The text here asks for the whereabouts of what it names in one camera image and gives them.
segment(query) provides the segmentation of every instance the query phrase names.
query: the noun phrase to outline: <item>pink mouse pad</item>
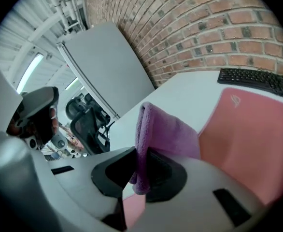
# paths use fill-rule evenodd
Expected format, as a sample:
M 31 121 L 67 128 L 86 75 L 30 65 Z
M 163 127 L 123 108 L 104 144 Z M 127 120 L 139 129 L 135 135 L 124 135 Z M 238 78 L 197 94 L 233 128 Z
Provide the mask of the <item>pink mouse pad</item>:
M 199 135 L 201 159 L 268 204 L 283 194 L 283 103 L 226 88 Z

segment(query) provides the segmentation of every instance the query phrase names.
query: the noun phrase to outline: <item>towel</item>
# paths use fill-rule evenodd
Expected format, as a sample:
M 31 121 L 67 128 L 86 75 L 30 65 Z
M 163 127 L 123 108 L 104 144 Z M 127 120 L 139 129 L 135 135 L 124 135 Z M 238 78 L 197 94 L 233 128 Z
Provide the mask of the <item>towel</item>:
M 177 117 L 165 113 L 149 102 L 143 103 L 140 108 L 135 147 L 137 149 L 137 167 L 130 183 L 134 184 L 133 190 L 139 195 L 150 191 L 146 168 L 149 147 L 154 150 L 166 150 L 177 155 L 200 159 L 196 131 Z

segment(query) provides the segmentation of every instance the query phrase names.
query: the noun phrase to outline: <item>white desk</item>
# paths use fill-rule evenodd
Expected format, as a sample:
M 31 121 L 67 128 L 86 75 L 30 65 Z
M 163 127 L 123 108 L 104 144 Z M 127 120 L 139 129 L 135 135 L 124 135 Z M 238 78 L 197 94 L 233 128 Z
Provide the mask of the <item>white desk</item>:
M 283 103 L 282 97 L 269 92 L 219 84 L 217 83 L 218 75 L 219 71 L 188 72 L 175 75 L 111 126 L 111 150 L 134 146 L 139 108 L 145 101 L 151 102 L 165 112 L 178 117 L 198 133 L 206 124 L 222 90 L 226 87 L 247 90 Z M 123 197 L 126 198 L 133 194 L 132 187 L 128 184 L 124 189 Z

